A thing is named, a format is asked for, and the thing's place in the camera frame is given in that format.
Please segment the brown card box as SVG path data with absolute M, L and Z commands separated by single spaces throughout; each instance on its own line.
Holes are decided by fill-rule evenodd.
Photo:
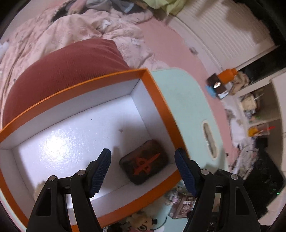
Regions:
M 192 194 L 178 192 L 171 198 L 172 207 L 169 217 L 172 219 L 187 218 L 188 213 L 193 210 L 196 198 Z

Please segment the cartoon mouse figure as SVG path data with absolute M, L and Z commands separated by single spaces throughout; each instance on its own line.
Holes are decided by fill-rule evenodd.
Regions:
M 121 223 L 122 231 L 152 231 L 152 228 L 157 225 L 157 219 L 153 219 L 145 212 L 134 213 L 125 222 Z

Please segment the dark red-print case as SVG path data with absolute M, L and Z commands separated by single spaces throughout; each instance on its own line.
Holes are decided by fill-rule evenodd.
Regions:
M 156 140 L 148 140 L 119 161 L 129 180 L 135 185 L 143 184 L 169 163 L 169 158 Z

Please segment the orange cardboard box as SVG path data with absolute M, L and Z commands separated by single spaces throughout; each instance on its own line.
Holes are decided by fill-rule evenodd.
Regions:
M 134 185 L 119 160 L 154 139 L 167 153 L 167 166 Z M 68 177 L 85 169 L 104 148 L 112 162 L 92 200 L 107 226 L 146 207 L 180 179 L 174 152 L 184 141 L 148 70 L 97 77 L 34 104 L 1 130 L 1 204 L 25 231 L 37 185 L 51 175 Z

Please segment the phone on blue stand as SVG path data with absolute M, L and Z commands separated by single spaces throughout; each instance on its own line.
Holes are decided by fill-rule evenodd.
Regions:
M 213 98 L 223 99 L 229 92 L 216 74 L 206 80 L 206 90 Z

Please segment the orange bottle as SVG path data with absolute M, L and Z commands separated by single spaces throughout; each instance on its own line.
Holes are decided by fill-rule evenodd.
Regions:
M 219 80 L 226 85 L 229 82 L 232 82 L 235 79 L 235 76 L 237 75 L 238 71 L 233 69 L 226 69 L 222 73 L 218 74 Z

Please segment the red pillow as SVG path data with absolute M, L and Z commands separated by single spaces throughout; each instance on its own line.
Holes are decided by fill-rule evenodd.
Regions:
M 49 53 L 28 67 L 12 86 L 4 104 L 2 126 L 63 89 L 129 69 L 112 40 L 83 40 Z

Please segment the pink floral quilt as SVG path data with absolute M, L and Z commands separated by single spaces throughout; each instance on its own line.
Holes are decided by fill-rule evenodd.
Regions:
M 1 60 L 1 106 L 18 77 L 43 56 L 74 42 L 101 38 L 113 40 L 124 61 L 131 68 L 151 71 L 168 65 L 155 58 L 144 42 L 139 24 L 150 20 L 150 10 L 124 14 L 115 9 L 89 9 L 83 14 L 70 14 L 55 19 L 67 3 L 44 10 L 21 24 L 8 37 L 8 48 Z

